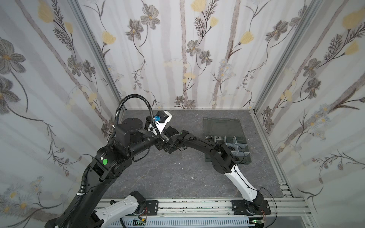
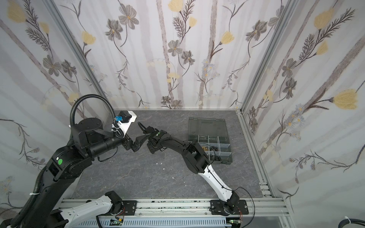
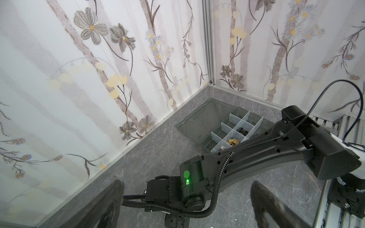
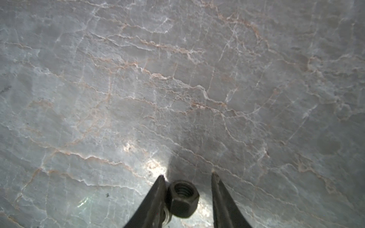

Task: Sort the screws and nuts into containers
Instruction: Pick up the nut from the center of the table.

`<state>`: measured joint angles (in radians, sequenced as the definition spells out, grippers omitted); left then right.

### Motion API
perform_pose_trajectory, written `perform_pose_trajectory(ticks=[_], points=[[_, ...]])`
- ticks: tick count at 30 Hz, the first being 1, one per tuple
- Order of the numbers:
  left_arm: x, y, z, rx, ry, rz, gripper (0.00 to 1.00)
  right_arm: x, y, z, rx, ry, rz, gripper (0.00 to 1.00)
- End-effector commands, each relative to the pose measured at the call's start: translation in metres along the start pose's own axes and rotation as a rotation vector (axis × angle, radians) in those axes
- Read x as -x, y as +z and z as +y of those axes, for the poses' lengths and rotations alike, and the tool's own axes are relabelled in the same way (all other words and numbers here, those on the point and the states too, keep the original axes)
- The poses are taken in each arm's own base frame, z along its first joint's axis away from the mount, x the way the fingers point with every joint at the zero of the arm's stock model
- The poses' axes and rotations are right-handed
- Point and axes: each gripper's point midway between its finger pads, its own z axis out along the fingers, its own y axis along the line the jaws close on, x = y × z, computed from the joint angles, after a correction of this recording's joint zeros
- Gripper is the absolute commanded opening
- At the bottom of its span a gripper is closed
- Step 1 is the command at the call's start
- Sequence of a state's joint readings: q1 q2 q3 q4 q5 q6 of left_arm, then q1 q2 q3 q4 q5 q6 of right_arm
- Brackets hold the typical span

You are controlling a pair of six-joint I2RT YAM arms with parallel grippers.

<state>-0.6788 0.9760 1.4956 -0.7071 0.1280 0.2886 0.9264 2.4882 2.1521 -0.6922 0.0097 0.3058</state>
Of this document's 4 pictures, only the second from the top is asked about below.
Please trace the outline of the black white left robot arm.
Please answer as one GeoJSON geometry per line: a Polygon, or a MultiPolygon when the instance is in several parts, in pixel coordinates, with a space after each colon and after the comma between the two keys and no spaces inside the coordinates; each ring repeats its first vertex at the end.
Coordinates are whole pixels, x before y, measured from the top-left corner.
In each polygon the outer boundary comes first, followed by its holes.
{"type": "Polygon", "coordinates": [[[12,219],[1,223],[2,228],[64,228],[70,219],[54,207],[64,192],[96,157],[122,145],[137,151],[146,140],[147,128],[138,123],[144,136],[132,141],[128,136],[118,137],[104,131],[98,118],[87,118],[71,123],[68,144],[59,148],[36,178],[29,200],[12,219]]]}

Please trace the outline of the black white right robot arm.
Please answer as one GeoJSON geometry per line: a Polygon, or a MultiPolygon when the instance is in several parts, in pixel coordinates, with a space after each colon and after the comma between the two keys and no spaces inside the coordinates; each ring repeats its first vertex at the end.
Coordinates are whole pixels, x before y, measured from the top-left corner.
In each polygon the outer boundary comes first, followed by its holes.
{"type": "Polygon", "coordinates": [[[212,214],[228,216],[239,212],[239,196],[226,185],[212,167],[208,154],[197,142],[186,142],[172,137],[166,131],[159,131],[151,126],[145,127],[141,122],[138,126],[143,131],[142,142],[147,142],[150,153],[164,148],[179,153],[187,168],[194,174],[201,176],[217,194],[219,206],[211,207],[212,214]]]}

